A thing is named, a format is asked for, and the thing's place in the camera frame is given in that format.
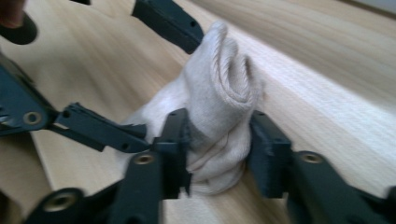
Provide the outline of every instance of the metal screw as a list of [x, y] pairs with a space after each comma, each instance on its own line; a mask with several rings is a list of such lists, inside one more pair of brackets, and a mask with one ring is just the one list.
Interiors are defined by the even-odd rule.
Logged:
[[320, 156], [317, 156], [313, 153], [305, 153], [301, 155], [301, 159], [310, 163], [322, 163], [323, 159]]
[[43, 206], [46, 212], [62, 211], [77, 201], [77, 195], [71, 192], [60, 193], [49, 199]]
[[154, 161], [154, 157], [150, 155], [141, 155], [134, 159], [134, 163], [139, 165], [146, 165]]
[[37, 112], [28, 112], [23, 116], [23, 122], [29, 125], [36, 125], [41, 122], [41, 115]]

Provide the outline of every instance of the light wood grain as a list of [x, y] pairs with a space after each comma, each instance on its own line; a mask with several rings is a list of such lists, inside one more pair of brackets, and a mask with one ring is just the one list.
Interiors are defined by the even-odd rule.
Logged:
[[[204, 30], [218, 19], [189, 1], [176, 2]], [[263, 73], [265, 112], [294, 149], [323, 153], [349, 183], [376, 195], [396, 185], [394, 21], [337, 1], [196, 3], [250, 32], [230, 26], [240, 50]], [[40, 37], [23, 47], [2, 41], [2, 50], [56, 108], [81, 102], [121, 121], [175, 78], [188, 60], [129, 16], [133, 4], [32, 1], [27, 10]], [[45, 131], [34, 133], [34, 139], [54, 189], [93, 193], [121, 177], [111, 149], [97, 153]], [[181, 214], [188, 202], [202, 211]], [[219, 196], [166, 205], [168, 223], [285, 222], [278, 203], [263, 202], [248, 176]]]

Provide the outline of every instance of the wooden table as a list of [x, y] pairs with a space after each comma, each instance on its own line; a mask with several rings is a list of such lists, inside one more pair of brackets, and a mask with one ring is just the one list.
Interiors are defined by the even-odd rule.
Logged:
[[[2, 51], [62, 110], [80, 102], [117, 122], [177, 77], [189, 56], [130, 17], [134, 1], [35, 0], [40, 28], [29, 46]], [[262, 70], [265, 112], [295, 150], [327, 156], [348, 183], [383, 196], [396, 185], [396, 22], [325, 0], [177, 0], [206, 31], [221, 16]], [[53, 189], [88, 193], [121, 178], [111, 148], [98, 153], [55, 133], [33, 133]], [[166, 202], [168, 223], [285, 223], [245, 175], [214, 197]]]

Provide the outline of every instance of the wooden surface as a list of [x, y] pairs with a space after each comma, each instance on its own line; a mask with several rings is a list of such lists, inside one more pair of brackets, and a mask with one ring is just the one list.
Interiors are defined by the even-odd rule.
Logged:
[[[122, 121], [175, 78], [188, 55], [130, 17], [133, 1], [92, 2], [31, 1], [27, 11], [39, 38], [22, 47], [2, 41], [2, 51], [57, 109], [80, 102]], [[191, 2], [176, 2], [205, 31], [217, 19]], [[376, 195], [396, 185], [394, 21], [337, 1], [196, 3], [250, 32], [230, 27], [263, 72], [265, 112], [294, 149], [323, 153], [350, 184]], [[97, 153], [46, 131], [34, 140], [54, 189], [93, 193], [121, 177], [110, 148]], [[165, 208], [168, 223], [286, 222], [279, 202], [262, 201], [248, 175], [219, 196]]]

